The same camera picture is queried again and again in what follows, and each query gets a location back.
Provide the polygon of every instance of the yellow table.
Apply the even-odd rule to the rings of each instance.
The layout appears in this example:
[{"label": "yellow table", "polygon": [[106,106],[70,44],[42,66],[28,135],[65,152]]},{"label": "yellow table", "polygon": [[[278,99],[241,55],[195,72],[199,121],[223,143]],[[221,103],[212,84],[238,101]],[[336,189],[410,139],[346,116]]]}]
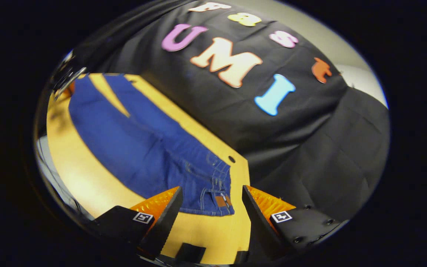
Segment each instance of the yellow table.
[{"label": "yellow table", "polygon": [[[167,115],[176,120],[214,154],[231,166],[231,202],[234,215],[212,217],[180,212],[162,250],[175,257],[183,242],[206,247],[202,264],[232,264],[238,251],[248,250],[251,224],[242,203],[242,186],[249,185],[248,163],[244,157],[197,123],[158,90],[136,75],[125,75],[136,88]],[[100,92],[122,113],[127,111],[102,74],[90,74]],[[47,138],[57,172],[70,193],[95,218],[115,205],[130,208],[144,198],[125,187],[93,156],[78,135],[68,112],[70,96],[56,102],[51,96],[47,111]]]}]

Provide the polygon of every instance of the pink letter u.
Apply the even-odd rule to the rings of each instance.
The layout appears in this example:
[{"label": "pink letter u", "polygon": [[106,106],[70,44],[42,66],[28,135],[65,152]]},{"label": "pink letter u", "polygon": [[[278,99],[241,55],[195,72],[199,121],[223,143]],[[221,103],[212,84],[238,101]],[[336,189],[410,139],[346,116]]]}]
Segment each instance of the pink letter u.
[{"label": "pink letter u", "polygon": [[178,24],[174,27],[174,29],[169,32],[169,34],[162,41],[162,48],[169,52],[179,51],[185,48],[188,44],[192,42],[199,34],[206,32],[208,29],[202,26],[195,26],[192,28],[192,32],[187,35],[181,42],[175,43],[174,39],[183,32],[185,29],[190,27],[189,24]]}]

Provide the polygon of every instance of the denim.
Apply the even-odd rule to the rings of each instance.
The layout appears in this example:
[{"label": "denim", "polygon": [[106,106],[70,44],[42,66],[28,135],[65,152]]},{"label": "denim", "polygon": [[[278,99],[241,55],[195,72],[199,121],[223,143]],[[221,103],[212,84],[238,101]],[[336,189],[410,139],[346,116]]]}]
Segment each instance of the denim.
[{"label": "denim", "polygon": [[216,196],[230,196],[230,166],[138,91],[123,75],[103,75],[126,108],[117,110],[90,75],[75,81],[69,112],[93,155],[126,187],[150,198],[176,186],[183,189],[181,212],[234,214]]}]

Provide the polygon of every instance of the blue letter i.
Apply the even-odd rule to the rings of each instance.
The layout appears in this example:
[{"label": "blue letter i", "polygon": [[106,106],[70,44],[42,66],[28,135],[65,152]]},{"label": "blue letter i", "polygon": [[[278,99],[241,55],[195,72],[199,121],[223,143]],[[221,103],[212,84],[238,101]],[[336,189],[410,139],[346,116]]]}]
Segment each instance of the blue letter i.
[{"label": "blue letter i", "polygon": [[257,96],[255,98],[256,105],[271,116],[276,116],[278,114],[278,106],[286,95],[296,90],[294,84],[283,75],[275,74],[274,79],[275,82],[268,91],[266,91],[263,96]]}]

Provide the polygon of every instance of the blue jeans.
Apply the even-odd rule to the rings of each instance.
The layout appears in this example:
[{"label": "blue jeans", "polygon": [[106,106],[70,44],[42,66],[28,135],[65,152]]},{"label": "blue jeans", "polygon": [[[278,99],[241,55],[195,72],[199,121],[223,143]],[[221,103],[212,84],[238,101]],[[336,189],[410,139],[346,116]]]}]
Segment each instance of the blue jeans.
[{"label": "blue jeans", "polygon": [[130,117],[120,113],[95,88],[89,75],[75,81],[69,104],[78,134],[100,163],[144,198],[182,186],[181,212],[234,214],[229,204],[230,166],[123,75],[104,77]]}]

